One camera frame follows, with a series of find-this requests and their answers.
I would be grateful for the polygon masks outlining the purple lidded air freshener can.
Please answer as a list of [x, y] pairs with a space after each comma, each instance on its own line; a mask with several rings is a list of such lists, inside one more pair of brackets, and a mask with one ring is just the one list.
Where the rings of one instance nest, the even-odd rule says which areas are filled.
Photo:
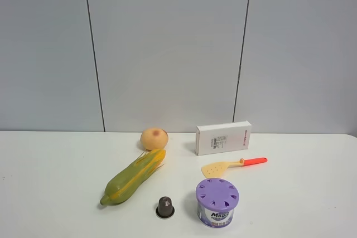
[[233, 220], [239, 202], [237, 188], [222, 178], [207, 178], [196, 187], [197, 215], [203, 224], [223, 228]]

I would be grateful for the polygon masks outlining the peach coloured round fruit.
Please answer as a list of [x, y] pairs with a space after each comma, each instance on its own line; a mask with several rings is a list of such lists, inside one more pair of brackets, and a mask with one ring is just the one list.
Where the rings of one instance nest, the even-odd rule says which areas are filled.
[[140, 143], [146, 150], [164, 149], [168, 143], [168, 134], [161, 128], [148, 128], [142, 132]]

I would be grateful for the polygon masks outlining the green yellow toy corn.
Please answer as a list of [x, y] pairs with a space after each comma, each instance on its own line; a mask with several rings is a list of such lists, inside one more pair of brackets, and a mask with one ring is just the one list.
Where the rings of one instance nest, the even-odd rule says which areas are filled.
[[128, 200], [139, 186], [160, 168], [165, 156], [165, 149], [142, 153], [108, 182], [100, 204], [111, 206]]

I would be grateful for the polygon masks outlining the white cardboard box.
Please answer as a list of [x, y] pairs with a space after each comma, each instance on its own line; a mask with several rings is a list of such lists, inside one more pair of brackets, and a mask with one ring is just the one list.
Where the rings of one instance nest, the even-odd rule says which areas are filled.
[[203, 156], [248, 149], [251, 131], [248, 121], [197, 126], [195, 153]]

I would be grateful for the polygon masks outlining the dark grey coffee capsule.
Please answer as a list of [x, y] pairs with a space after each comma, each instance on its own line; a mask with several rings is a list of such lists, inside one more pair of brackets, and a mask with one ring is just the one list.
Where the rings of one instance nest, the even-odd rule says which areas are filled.
[[156, 207], [156, 215], [161, 219], [167, 219], [172, 217], [174, 213], [175, 208], [172, 205], [172, 200], [167, 196], [161, 197]]

